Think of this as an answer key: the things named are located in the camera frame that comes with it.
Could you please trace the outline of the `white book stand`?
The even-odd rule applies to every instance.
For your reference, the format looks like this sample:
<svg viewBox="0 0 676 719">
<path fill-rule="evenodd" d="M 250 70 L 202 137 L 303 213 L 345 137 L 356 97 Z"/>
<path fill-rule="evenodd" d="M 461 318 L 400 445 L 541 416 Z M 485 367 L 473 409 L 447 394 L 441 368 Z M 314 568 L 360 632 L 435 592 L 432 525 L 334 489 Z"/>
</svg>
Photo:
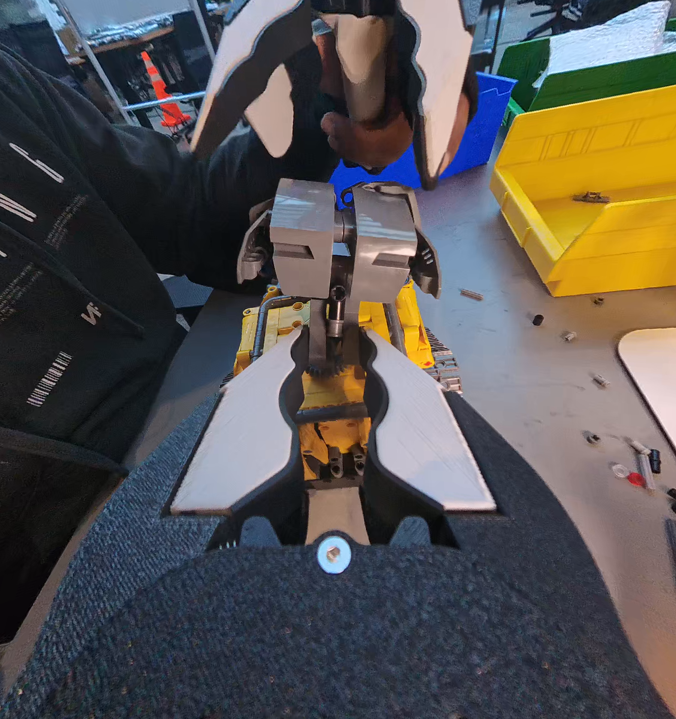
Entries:
<svg viewBox="0 0 676 719">
<path fill-rule="evenodd" d="M 676 327 L 631 331 L 618 356 L 676 453 Z"/>
</svg>

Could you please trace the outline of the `scattered small building pieces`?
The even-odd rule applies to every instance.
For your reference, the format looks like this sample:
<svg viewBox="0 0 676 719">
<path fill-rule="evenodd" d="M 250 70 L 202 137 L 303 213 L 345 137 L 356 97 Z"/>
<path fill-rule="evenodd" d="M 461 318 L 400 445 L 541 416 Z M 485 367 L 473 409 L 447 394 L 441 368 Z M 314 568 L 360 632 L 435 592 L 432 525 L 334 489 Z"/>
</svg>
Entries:
<svg viewBox="0 0 676 719">
<path fill-rule="evenodd" d="M 618 356 L 676 325 L 676 290 L 462 292 L 451 328 L 474 406 L 547 481 L 620 606 L 676 607 L 676 456 Z"/>
</svg>

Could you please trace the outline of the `clear bubble wrap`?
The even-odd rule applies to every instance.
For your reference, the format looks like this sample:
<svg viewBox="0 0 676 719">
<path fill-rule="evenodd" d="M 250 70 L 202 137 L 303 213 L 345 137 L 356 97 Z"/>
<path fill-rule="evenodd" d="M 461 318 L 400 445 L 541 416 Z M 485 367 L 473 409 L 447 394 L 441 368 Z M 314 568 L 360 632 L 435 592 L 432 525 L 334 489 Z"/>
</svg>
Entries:
<svg viewBox="0 0 676 719">
<path fill-rule="evenodd" d="M 550 39 L 547 76 L 648 58 L 664 44 L 670 1 L 652 1 L 582 30 Z"/>
</svg>

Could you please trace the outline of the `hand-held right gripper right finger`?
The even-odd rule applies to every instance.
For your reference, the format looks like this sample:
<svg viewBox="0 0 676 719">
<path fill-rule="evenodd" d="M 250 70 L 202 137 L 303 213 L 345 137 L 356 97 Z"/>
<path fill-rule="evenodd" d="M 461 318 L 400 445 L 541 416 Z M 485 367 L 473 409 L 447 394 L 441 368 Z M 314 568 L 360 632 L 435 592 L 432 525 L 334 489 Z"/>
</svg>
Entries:
<svg viewBox="0 0 676 719">
<path fill-rule="evenodd" d="M 373 478 L 428 512 L 496 512 L 441 384 L 375 331 L 361 333 L 361 366 Z"/>
</svg>

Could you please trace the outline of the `green plastic bin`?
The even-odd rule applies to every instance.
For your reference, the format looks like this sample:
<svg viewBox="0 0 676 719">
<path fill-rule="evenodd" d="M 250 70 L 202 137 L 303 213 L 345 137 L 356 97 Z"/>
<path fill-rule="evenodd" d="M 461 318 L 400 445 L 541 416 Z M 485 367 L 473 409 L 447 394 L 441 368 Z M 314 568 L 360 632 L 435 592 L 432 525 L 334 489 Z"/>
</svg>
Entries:
<svg viewBox="0 0 676 719">
<path fill-rule="evenodd" d="M 506 125 L 520 113 L 676 85 L 676 49 L 647 58 L 564 71 L 547 76 L 536 87 L 548 62 L 549 38 L 519 42 L 504 51 L 497 72 L 517 81 L 505 113 Z"/>
</svg>

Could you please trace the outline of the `yellow tracked toy robot body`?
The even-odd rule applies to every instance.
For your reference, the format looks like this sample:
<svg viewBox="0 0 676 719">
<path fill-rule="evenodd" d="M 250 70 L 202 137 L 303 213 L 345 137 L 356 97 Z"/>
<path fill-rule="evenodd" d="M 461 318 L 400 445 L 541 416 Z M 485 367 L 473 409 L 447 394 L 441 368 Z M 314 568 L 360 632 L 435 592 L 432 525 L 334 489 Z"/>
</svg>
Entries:
<svg viewBox="0 0 676 719">
<path fill-rule="evenodd" d="M 378 303 L 361 303 L 360 327 L 375 330 L 395 346 L 403 340 L 405 354 L 411 362 L 428 373 L 443 390 L 462 394 L 455 356 L 425 327 L 415 289 L 413 280 L 407 280 L 395 305 L 389 309 Z M 235 373 L 240 374 L 249 366 L 260 310 L 264 307 L 268 307 L 261 346 L 264 351 L 269 351 L 294 328 L 307 324 L 309 302 L 291 298 L 289 305 L 279 307 L 276 301 L 280 296 L 279 285 L 270 283 L 260 304 L 243 311 L 242 337 L 234 368 L 221 382 L 221 388 Z M 295 422 L 300 429 L 306 481 L 359 475 L 364 469 L 370 429 L 363 404 L 364 386 L 365 373 L 356 365 L 347 365 L 329 377 L 318 376 L 313 371 L 303 374 L 305 396 Z"/>
</svg>

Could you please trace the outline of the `grey toy robot head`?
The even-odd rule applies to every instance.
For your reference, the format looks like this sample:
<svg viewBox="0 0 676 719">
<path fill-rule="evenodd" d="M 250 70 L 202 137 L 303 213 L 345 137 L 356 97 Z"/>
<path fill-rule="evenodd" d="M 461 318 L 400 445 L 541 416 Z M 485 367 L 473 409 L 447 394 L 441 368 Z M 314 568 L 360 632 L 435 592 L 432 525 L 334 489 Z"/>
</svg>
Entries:
<svg viewBox="0 0 676 719">
<path fill-rule="evenodd" d="M 435 299 L 442 289 L 411 187 L 360 182 L 341 200 L 330 183 L 282 179 L 275 198 L 251 210 L 236 261 L 239 284 L 271 267 L 285 294 L 322 301 L 330 339 L 343 337 L 361 302 L 393 303 L 408 280 Z"/>
</svg>

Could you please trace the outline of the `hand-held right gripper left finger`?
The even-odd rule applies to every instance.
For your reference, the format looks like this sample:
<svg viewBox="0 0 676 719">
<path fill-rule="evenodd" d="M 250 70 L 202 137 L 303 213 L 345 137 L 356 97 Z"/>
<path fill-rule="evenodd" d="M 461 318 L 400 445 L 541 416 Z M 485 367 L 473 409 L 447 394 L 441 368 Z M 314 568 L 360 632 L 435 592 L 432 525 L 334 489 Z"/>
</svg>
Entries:
<svg viewBox="0 0 676 719">
<path fill-rule="evenodd" d="M 294 328 L 224 387 L 170 506 L 172 515 L 237 516 L 303 481 L 295 415 L 303 404 L 309 330 Z"/>
</svg>

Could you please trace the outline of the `yellow plastic bin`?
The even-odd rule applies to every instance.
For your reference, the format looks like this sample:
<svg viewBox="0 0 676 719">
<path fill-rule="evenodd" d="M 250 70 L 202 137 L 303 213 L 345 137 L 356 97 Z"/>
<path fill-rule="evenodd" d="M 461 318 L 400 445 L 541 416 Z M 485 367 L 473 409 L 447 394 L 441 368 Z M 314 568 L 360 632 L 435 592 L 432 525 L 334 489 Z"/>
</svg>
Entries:
<svg viewBox="0 0 676 719">
<path fill-rule="evenodd" d="M 553 297 L 676 286 L 676 85 L 519 115 L 489 189 Z"/>
</svg>

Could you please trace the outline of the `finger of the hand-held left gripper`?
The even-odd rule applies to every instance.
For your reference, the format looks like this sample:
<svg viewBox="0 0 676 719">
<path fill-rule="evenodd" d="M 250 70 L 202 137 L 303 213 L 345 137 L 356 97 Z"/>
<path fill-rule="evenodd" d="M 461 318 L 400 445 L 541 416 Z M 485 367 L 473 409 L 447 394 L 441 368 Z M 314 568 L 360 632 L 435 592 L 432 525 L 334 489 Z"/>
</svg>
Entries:
<svg viewBox="0 0 676 719">
<path fill-rule="evenodd" d="M 400 2 L 400 76 L 425 190 L 436 187 L 453 156 L 449 146 L 471 48 L 461 1 Z"/>
<path fill-rule="evenodd" d="M 209 157 L 244 118 L 271 157 L 292 143 L 293 84 L 287 63 L 312 42 L 309 1 L 235 1 L 207 84 L 190 151 Z"/>
</svg>

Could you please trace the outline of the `blue plastic bin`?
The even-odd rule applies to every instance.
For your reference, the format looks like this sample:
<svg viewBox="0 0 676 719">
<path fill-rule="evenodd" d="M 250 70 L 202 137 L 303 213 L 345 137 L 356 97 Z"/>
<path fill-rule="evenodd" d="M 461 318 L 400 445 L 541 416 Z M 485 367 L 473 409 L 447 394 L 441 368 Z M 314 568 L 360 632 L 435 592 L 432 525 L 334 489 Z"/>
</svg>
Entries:
<svg viewBox="0 0 676 719">
<path fill-rule="evenodd" d="M 517 80 L 477 72 L 478 107 L 469 122 L 459 151 L 451 164 L 441 173 L 441 179 L 487 164 L 503 122 L 505 110 Z M 387 166 L 380 174 L 370 175 L 362 167 L 347 167 L 339 163 L 330 182 L 336 194 L 359 182 L 395 181 L 412 188 L 420 188 L 421 182 L 415 165 L 413 149 L 407 150 L 398 161 Z"/>
</svg>

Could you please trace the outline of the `orange traffic cone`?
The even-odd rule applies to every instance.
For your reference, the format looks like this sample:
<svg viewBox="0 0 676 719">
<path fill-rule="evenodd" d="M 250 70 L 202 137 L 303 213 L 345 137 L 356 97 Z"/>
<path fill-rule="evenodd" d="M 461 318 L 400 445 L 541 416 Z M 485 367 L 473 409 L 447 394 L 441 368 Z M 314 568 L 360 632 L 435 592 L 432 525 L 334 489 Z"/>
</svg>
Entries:
<svg viewBox="0 0 676 719">
<path fill-rule="evenodd" d="M 172 97 L 172 95 L 167 92 L 163 77 L 153 64 L 153 61 L 146 50 L 141 52 L 141 58 L 145 65 L 151 87 L 149 90 L 149 97 L 147 99 L 165 100 L 166 98 Z M 192 119 L 188 113 L 182 110 L 178 103 L 174 102 L 160 103 L 158 106 L 148 109 L 148 112 L 153 113 L 152 116 L 159 121 L 160 127 L 164 130 L 168 130 L 170 133 L 175 133 L 180 128 L 187 125 Z"/>
</svg>

